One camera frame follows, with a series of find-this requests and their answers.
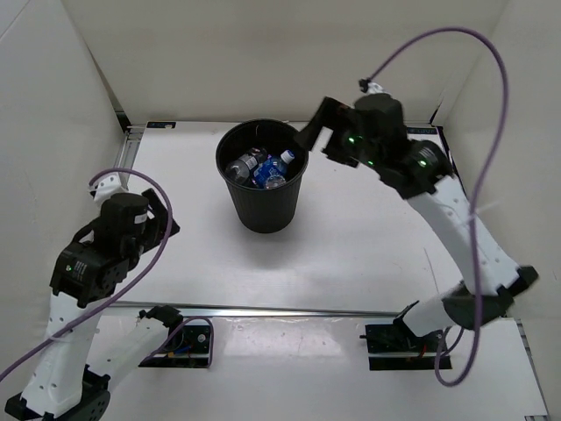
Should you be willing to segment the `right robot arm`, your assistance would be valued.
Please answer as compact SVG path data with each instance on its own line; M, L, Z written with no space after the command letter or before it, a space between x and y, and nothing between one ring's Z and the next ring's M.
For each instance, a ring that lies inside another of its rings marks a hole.
M394 320L394 342L412 351L426 335L454 325L472 330L503 316L538 279L498 245L485 225L469 214L469 202L443 150L429 140L408 138L401 103L385 92L369 92L349 106L325 97L295 142L311 150L322 129L331 131L323 153L332 161L374 170L440 239L457 265L457 286L410 304Z

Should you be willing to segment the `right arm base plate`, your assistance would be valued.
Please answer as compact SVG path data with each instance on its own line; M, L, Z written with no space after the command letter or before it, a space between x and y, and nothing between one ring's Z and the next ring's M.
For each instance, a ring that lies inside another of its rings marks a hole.
M430 371L443 333L440 330L412 339L386 322L365 325L359 338L366 343L370 371Z

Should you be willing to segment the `blue label bottle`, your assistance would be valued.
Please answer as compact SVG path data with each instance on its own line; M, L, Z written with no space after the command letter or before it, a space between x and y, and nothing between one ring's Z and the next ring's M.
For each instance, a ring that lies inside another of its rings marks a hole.
M295 158L290 150L285 150L280 156L271 156L262 163L254 172L253 180L260 189L265 189L263 184L270 175L283 175L286 179L289 164Z
M286 179L284 178L284 176L276 174L270 175L268 178L266 178L263 186L265 189L277 189L283 186L285 183Z

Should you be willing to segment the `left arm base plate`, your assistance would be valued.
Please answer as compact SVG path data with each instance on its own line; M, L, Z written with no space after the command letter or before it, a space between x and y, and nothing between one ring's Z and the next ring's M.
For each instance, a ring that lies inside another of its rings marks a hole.
M211 367L214 351L214 325L209 318L186 318L169 305L141 310L138 319L155 318L170 334L157 352L146 357L139 367L204 368Z

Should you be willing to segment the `black label clear bottle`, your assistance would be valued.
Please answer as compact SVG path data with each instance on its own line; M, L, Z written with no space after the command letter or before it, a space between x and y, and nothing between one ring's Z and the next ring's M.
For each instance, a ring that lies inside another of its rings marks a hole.
M268 152L264 147L252 147L229 163L224 174L238 185L250 186L253 172L266 161L267 156Z

